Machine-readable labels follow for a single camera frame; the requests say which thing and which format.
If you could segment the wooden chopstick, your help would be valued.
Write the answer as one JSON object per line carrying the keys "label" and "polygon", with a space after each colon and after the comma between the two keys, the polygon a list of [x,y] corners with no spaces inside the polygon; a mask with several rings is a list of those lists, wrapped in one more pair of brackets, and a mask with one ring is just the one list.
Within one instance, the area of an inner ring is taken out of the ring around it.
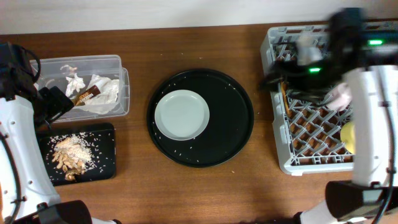
{"label": "wooden chopstick", "polygon": [[285,92],[285,83],[283,81],[280,82],[280,89],[283,97],[285,113],[288,117],[290,117],[289,102],[287,100],[287,95]]}

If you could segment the gold brown snack wrapper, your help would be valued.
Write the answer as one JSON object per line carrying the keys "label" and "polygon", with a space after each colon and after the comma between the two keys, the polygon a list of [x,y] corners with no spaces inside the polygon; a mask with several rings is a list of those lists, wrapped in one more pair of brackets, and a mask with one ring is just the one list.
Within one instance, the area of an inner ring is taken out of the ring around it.
{"label": "gold brown snack wrapper", "polygon": [[75,106],[81,106],[100,93],[100,89],[96,85],[93,85],[91,88],[72,99],[72,102]]}

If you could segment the small white tissue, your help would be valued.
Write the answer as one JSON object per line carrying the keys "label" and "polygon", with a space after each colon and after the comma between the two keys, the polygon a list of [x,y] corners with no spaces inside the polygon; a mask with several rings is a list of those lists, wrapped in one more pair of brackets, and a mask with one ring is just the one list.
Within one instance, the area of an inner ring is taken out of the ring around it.
{"label": "small white tissue", "polygon": [[83,79],[78,77],[76,73],[73,74],[73,77],[66,77],[66,80],[68,82],[67,89],[65,91],[65,95],[67,97],[72,96],[74,91],[78,93],[85,87]]}

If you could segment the pink cup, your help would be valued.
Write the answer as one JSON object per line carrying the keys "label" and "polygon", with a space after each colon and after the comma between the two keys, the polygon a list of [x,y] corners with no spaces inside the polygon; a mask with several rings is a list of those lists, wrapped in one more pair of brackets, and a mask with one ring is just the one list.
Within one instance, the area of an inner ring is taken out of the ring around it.
{"label": "pink cup", "polygon": [[328,109],[343,111],[351,103],[351,89],[347,83],[340,83],[327,93],[327,97]]}

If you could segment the food scraps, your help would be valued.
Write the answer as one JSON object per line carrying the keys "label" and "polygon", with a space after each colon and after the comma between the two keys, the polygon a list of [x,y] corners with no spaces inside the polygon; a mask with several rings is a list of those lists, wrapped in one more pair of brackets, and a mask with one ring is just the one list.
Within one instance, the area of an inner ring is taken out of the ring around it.
{"label": "food scraps", "polygon": [[50,149],[45,153],[45,164],[54,165],[52,171],[62,174],[69,182],[94,171],[104,173],[99,156],[94,155],[99,152],[99,145],[85,139],[92,136],[91,133],[78,133],[50,137],[46,144]]}

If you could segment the yellow-green bowl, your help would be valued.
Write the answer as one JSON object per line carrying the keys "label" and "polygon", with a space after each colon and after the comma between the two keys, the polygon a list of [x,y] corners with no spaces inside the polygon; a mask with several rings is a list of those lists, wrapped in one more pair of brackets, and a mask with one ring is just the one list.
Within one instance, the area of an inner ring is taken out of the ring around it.
{"label": "yellow-green bowl", "polygon": [[345,148],[351,154],[355,154],[355,133],[354,123],[352,121],[344,124],[340,131],[341,142],[345,145]]}

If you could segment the grey plate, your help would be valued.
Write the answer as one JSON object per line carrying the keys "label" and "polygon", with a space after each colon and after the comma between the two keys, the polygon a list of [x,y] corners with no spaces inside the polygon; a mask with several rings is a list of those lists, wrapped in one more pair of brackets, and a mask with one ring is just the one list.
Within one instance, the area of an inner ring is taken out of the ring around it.
{"label": "grey plate", "polygon": [[164,136],[175,141],[187,141],[204,132],[210,120],[210,109],[198,93],[175,90],[157,102],[154,119]]}

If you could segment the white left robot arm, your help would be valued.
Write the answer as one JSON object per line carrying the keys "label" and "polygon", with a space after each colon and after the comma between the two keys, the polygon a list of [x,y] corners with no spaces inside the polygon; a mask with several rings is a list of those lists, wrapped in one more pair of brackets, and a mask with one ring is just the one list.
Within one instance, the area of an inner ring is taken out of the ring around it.
{"label": "white left robot arm", "polygon": [[1,190],[5,223],[100,223],[81,201],[61,202],[38,141],[50,135],[36,128],[71,110],[57,88],[37,90],[30,50],[1,44]]}

